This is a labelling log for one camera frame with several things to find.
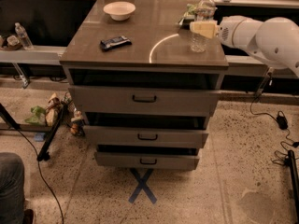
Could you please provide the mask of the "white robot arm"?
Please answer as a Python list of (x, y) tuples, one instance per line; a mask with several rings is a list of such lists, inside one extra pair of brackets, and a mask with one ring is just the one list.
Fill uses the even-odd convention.
[(299, 77), (299, 27), (286, 18), (257, 21), (244, 16), (215, 21), (192, 21), (190, 30), (204, 38), (217, 36), (229, 48), (241, 49), (250, 57), (275, 69), (290, 69)]

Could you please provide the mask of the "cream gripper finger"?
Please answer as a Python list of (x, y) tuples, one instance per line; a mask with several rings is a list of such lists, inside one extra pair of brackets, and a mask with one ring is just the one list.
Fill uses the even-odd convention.
[(216, 21), (192, 21), (190, 30), (195, 34), (211, 39), (218, 33), (218, 26)]

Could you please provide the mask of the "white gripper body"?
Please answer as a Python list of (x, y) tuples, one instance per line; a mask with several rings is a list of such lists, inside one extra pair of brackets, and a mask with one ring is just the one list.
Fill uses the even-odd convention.
[(223, 17), (219, 25), (219, 40), (225, 46), (240, 46), (243, 42), (241, 24), (247, 18), (244, 16)]

